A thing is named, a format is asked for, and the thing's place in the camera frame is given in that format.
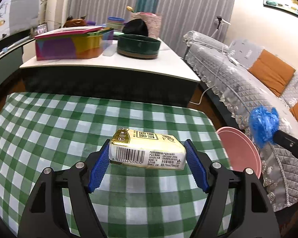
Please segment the white top coffee table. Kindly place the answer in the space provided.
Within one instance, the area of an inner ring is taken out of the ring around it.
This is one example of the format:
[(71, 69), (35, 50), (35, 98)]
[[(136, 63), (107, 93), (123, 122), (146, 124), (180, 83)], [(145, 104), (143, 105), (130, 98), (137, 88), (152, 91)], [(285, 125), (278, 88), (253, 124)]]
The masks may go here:
[(43, 60), (20, 66), (29, 92), (186, 107), (200, 79), (164, 42), (157, 58), (128, 58), (117, 42), (97, 58)]

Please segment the blue plastic shoe cover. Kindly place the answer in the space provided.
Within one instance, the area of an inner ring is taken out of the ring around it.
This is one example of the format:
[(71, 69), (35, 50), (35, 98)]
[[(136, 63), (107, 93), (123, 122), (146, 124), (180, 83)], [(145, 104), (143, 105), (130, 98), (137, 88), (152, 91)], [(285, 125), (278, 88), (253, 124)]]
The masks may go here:
[(251, 135), (259, 148), (267, 143), (273, 143), (273, 136), (279, 129), (279, 114), (273, 107), (269, 110), (265, 106), (254, 108), (249, 116)]

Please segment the grey covered television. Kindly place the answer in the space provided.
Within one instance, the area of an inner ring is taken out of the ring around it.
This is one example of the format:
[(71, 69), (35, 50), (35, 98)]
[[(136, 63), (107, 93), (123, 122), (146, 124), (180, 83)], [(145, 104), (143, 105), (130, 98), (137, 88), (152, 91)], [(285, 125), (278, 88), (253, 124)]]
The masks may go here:
[(40, 0), (3, 0), (0, 3), (0, 40), (38, 26)]

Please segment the brown plush toy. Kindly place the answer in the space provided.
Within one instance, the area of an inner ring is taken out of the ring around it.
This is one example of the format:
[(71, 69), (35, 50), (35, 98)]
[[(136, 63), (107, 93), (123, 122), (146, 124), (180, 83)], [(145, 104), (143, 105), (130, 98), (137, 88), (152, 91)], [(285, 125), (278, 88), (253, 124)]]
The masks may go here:
[(65, 27), (79, 27), (79, 26), (86, 26), (87, 23), (85, 19), (79, 18), (79, 19), (74, 19), (73, 16), (69, 16), (66, 19), (66, 22), (63, 25), (63, 28)]

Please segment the grey quilted sofa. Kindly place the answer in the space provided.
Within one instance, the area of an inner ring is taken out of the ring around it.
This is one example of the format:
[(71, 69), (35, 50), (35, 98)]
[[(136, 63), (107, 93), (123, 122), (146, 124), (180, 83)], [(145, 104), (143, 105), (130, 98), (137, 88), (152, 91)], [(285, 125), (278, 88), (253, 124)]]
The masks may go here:
[[(227, 46), (197, 31), (184, 35), (185, 62), (211, 88), (234, 118), (240, 130), (251, 138), (250, 112), (259, 106), (275, 108), (280, 130), (298, 139), (298, 121), (290, 109), (298, 102), (298, 70), (280, 97), (274, 95), (248, 69), (263, 47), (238, 39)], [(298, 202), (298, 159), (279, 145), (268, 143), (259, 149), (264, 187), (274, 211)]]

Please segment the colourful storage box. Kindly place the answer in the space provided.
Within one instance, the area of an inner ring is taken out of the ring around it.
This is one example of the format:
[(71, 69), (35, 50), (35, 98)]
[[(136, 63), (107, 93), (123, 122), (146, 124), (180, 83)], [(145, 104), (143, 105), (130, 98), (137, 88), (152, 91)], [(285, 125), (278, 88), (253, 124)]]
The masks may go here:
[(114, 29), (102, 26), (68, 27), (35, 37), (36, 59), (91, 59), (112, 45)]

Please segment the white floor lamp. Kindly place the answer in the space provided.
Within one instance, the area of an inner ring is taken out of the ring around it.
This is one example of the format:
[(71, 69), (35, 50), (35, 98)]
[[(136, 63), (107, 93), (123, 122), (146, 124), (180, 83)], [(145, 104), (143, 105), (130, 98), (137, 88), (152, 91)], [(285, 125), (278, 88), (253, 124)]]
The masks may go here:
[(215, 21), (217, 22), (217, 27), (215, 29), (215, 31), (212, 34), (212, 38), (217, 34), (217, 32), (220, 30), (220, 28), (224, 25), (231, 25), (230, 22), (224, 20), (221, 16), (217, 16)]

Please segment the white tv cabinet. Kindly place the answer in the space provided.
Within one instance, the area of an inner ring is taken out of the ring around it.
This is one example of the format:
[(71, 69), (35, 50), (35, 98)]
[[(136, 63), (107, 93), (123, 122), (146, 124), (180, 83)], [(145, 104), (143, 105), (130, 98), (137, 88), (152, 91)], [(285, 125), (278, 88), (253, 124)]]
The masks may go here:
[(0, 51), (0, 85), (35, 56), (34, 38), (27, 36)]

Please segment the dark green round basin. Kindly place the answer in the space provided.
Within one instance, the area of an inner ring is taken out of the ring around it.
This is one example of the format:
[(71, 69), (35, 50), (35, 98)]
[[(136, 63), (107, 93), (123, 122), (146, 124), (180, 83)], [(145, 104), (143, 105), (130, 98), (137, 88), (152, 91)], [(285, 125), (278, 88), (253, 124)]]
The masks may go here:
[(120, 35), (117, 53), (130, 58), (155, 59), (158, 56), (161, 41), (140, 35)]

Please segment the pink woven basket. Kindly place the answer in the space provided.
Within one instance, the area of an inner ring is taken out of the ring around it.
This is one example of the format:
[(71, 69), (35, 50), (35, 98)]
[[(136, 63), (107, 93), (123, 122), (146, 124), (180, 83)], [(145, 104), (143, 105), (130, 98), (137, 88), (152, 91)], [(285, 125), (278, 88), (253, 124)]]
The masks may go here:
[(142, 19), (148, 28), (148, 36), (151, 38), (159, 38), (162, 16), (150, 12), (131, 13), (131, 20)]

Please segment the gold white tissue pack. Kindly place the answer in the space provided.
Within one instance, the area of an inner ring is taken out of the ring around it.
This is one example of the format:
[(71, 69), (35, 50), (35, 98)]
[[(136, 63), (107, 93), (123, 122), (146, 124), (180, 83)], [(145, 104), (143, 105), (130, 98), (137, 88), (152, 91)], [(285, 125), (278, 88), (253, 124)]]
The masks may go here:
[(109, 160), (130, 167), (183, 170), (186, 150), (172, 135), (120, 128), (109, 143)]

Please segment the green white checkered tablecloth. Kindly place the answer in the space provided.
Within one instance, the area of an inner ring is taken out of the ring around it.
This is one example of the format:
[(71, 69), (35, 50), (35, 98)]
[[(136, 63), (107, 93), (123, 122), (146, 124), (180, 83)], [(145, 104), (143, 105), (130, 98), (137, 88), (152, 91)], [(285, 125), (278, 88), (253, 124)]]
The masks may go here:
[[(46, 167), (68, 169), (121, 127), (191, 140), (230, 167), (211, 120), (182, 107), (43, 93), (13, 93), (0, 112), (0, 217), (16, 234), (28, 196)], [(189, 237), (206, 201), (189, 168), (110, 165), (90, 195), (109, 237)]]

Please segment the white standing air conditioner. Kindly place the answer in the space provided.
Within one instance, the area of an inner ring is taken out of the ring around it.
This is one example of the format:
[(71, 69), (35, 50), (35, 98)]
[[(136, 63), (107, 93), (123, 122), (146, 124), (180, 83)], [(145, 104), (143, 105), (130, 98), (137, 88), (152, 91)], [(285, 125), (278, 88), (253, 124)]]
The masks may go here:
[(66, 22), (68, 4), (69, 0), (47, 0), (45, 22), (48, 31), (58, 29)]

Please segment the grey striped curtain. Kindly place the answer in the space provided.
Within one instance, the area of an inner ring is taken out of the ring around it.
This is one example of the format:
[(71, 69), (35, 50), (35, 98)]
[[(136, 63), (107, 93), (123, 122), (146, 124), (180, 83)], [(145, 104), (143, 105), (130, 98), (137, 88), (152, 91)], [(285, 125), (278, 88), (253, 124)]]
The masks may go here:
[[(86, 16), (97, 24), (105, 23), (109, 16), (129, 20), (129, 5), (135, 11), (137, 0), (69, 0), (68, 16)], [(155, 14), (162, 16), (159, 37), (175, 53), (183, 56), (185, 44), (182, 37), (194, 30), (211, 36), (216, 29), (215, 19), (221, 16), (230, 20), (234, 0), (159, 0)], [(223, 41), (227, 32), (222, 27), (214, 36)]]

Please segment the pink plastic bin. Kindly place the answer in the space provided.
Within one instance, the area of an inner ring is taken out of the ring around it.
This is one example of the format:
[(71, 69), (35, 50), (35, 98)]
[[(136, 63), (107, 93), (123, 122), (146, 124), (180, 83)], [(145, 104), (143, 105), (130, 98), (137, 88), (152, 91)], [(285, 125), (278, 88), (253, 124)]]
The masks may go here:
[(221, 127), (216, 132), (228, 155), (232, 170), (242, 172), (246, 168), (251, 168), (260, 179), (262, 162), (253, 142), (233, 127)]

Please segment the stacked coloured bowls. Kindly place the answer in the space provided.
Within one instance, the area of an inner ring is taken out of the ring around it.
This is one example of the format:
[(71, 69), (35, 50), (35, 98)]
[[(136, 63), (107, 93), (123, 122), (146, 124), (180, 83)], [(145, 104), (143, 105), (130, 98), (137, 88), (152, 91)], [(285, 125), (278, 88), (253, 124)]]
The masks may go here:
[(106, 27), (113, 28), (114, 31), (121, 32), (125, 25), (125, 19), (119, 17), (108, 17)]

